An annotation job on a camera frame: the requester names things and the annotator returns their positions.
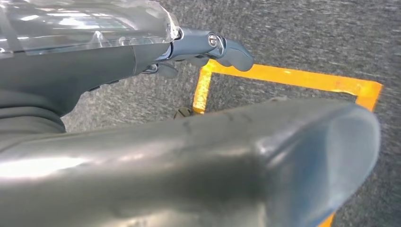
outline yellow tape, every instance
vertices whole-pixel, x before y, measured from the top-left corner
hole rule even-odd
[[[209,63],[200,70],[198,86],[193,101],[193,110],[204,114],[209,93],[212,73],[226,74],[236,77],[258,79],[267,82],[294,85],[331,92],[344,92],[357,96],[356,103],[373,111],[382,90],[382,85],[369,80],[328,74],[290,70],[265,65],[254,65],[248,72],[241,72],[234,67],[224,67],[216,61]],[[330,227],[334,214],[319,227]]]

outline small object on floor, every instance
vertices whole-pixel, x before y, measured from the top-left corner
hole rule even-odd
[[[193,111],[187,107],[180,107],[174,114],[174,119],[180,119],[184,117],[190,117],[193,115]]]
[[[268,100],[268,102],[278,102],[278,101],[286,101],[289,100],[289,98],[282,96],[282,97],[274,97]]]

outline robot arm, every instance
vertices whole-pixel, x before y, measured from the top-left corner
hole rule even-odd
[[[215,59],[239,70],[253,65],[241,44],[181,28],[153,1],[4,1],[0,18],[4,129],[32,132],[29,126],[39,120],[35,132],[64,132],[59,117],[84,92],[142,72],[174,76],[169,61],[203,66]],[[11,116],[30,119],[9,122]],[[44,119],[54,127],[42,127]]]

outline gray carpet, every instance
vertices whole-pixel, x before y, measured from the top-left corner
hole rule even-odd
[[[161,0],[181,25],[211,29],[240,40],[265,65],[324,72],[384,84],[376,113],[382,123],[380,160],[334,226],[393,227],[401,223],[401,2],[399,0]],[[170,119],[191,106],[197,69],[180,75],[141,75],[82,96],[66,116],[69,131]],[[354,97],[215,75],[208,111],[274,96]]]

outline transparent plastic cover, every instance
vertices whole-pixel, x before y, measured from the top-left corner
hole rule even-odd
[[[0,0],[0,58],[169,43],[174,15],[149,0]]]

